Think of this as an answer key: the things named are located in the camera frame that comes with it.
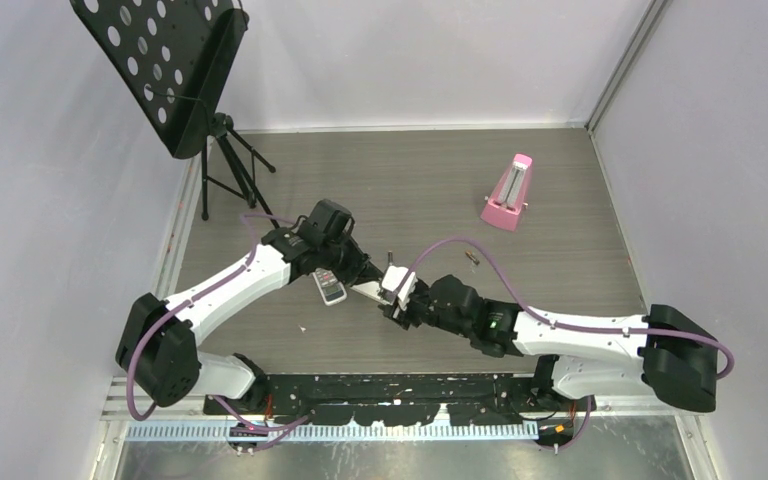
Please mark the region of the long white remote control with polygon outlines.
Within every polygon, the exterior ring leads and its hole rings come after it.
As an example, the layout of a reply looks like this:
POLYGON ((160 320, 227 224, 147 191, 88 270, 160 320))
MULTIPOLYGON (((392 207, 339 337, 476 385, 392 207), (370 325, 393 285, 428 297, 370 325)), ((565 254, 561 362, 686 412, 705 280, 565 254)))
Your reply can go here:
POLYGON ((351 286, 350 290, 381 305, 389 305, 391 303, 390 294, 381 287, 380 282, 370 281, 356 284, 351 286))

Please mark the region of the small white remote control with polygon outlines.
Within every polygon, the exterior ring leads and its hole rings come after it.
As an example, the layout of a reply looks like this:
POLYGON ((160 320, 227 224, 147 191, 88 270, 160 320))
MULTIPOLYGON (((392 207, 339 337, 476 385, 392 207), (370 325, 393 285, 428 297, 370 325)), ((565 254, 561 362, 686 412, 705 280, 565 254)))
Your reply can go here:
POLYGON ((314 271, 313 278, 326 306, 341 303, 348 297, 345 286, 331 271, 318 268, 314 271))

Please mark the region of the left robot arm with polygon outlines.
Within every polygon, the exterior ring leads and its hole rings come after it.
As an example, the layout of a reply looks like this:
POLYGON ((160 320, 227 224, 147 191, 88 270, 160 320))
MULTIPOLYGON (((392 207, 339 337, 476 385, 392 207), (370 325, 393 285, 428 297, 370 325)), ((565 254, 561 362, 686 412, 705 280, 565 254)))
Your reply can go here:
POLYGON ((132 415, 144 416, 137 389, 154 407, 194 394, 223 397, 244 414, 258 412, 267 389, 255 365, 241 355, 202 352, 201 343, 256 300, 319 269, 376 297, 384 272, 353 238, 354 224, 348 209, 321 200, 310 214, 254 235, 248 253, 196 286, 165 299, 147 293, 135 300, 115 353, 132 415))

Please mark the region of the orange battery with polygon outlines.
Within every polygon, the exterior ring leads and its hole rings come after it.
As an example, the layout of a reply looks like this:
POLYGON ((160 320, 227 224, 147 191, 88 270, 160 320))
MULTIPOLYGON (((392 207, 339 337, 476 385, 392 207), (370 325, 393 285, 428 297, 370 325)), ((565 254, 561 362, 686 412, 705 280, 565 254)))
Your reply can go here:
POLYGON ((465 255, 472 262, 474 266, 479 266, 481 264, 481 261, 479 260, 479 258, 471 251, 469 250, 465 251, 465 255))

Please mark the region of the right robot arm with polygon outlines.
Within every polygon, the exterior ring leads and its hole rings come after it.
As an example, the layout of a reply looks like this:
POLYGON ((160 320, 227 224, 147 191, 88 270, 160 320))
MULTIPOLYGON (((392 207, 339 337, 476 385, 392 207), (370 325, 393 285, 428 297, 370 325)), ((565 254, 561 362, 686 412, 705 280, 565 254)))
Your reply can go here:
POLYGON ((426 284, 396 267, 380 290, 384 315, 404 329, 428 325, 487 356, 537 358, 530 392, 544 410, 603 395, 653 395, 697 413, 716 408, 716 339, 672 306, 613 317, 524 309, 484 298, 452 275, 426 284))

